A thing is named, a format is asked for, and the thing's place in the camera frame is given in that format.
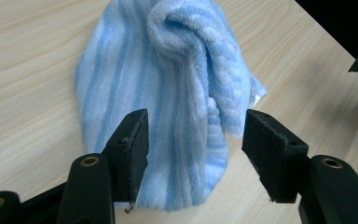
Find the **folded towel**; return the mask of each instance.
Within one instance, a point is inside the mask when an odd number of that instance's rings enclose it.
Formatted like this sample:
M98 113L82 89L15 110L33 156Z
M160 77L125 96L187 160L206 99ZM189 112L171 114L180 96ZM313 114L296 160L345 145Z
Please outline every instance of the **folded towel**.
M225 132L241 137L246 109L267 92L213 0L112 0L75 82L88 153L148 109L137 206L168 211L205 202L227 167Z

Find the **cloth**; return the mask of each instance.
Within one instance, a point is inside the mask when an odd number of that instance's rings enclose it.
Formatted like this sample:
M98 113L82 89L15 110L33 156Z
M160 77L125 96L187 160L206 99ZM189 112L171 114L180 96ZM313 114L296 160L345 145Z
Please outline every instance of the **cloth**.
M267 91L246 67L212 0L112 0L75 71L84 145L101 152L131 111L149 113L149 164L138 207L204 203Z

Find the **fabric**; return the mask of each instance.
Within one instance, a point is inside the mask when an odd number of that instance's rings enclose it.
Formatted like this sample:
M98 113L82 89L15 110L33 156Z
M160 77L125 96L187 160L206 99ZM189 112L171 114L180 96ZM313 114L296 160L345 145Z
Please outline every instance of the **fabric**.
M267 91L212 0L112 0L75 71L84 145L101 152L131 111L147 108L149 165L137 206L204 203Z

